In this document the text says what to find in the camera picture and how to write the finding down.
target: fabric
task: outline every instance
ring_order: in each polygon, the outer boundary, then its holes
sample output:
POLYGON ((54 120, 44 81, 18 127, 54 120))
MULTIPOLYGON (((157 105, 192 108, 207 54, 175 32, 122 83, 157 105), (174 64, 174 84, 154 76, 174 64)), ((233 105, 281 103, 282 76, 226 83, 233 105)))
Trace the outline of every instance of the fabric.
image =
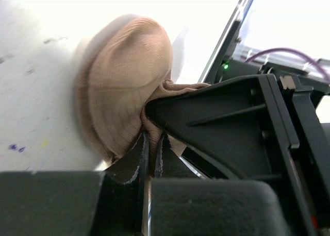
MULTIPOLYGON (((172 60, 166 31, 154 20, 138 17, 82 66, 76 87, 79 120, 87 140, 109 165, 130 150, 143 127, 149 132, 153 166, 161 130, 145 116, 145 104, 208 86, 174 84, 172 60)), ((177 155, 185 148, 173 138, 171 145, 177 155)))

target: metal edge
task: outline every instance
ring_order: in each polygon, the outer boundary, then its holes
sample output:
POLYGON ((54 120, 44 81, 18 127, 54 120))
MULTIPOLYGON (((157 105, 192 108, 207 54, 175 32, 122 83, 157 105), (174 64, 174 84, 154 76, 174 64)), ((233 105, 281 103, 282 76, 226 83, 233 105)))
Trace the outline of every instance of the metal edge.
POLYGON ((236 20, 242 21, 245 18, 244 15, 247 13, 246 9, 250 8, 252 1, 253 0, 239 0, 238 1, 238 4, 237 4, 232 16, 230 17, 224 31, 222 32, 220 39, 218 40, 218 43, 217 43, 214 51, 212 52, 212 55, 211 55, 210 59, 208 60, 206 66, 198 80, 198 83, 205 81, 205 79, 212 67, 212 64, 214 63, 226 37, 228 36, 229 30, 231 29, 234 21, 236 21, 236 20))

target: cloth fold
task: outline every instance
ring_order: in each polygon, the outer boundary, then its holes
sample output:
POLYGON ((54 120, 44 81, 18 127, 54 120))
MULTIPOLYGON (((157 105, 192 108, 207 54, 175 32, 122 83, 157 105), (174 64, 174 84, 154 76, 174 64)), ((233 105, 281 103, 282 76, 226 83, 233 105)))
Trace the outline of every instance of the cloth fold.
MULTIPOLYGON (((166 31, 156 21, 139 17, 82 66, 76 86, 79 121, 87 140, 108 165, 130 150, 142 128, 149 132, 150 163, 154 163, 161 130, 146 117, 145 104, 208 86, 174 84, 172 60, 166 31)), ((177 155, 185 148, 174 138, 171 145, 177 155)))

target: purple stain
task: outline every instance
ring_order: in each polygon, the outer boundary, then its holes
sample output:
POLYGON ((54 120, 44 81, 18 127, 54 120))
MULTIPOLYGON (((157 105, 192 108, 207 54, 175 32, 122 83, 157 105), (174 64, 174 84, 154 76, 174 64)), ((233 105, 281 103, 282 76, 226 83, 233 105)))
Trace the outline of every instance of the purple stain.
POLYGON ((17 150, 17 145, 16 144, 11 144, 11 145, 9 145, 8 149, 16 151, 17 150))
POLYGON ((23 152, 25 150, 25 147, 21 147, 20 149, 19 149, 19 152, 21 153, 21 152, 23 152))

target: red spot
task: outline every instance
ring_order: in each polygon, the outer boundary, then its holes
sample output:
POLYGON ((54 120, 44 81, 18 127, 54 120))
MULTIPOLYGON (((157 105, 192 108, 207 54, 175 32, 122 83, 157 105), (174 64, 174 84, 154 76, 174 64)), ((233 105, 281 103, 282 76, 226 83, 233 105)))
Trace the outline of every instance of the red spot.
POLYGON ((311 217, 311 221, 313 222, 313 225, 314 225, 315 228, 319 228, 318 221, 316 220, 316 217, 315 216, 312 216, 311 217))

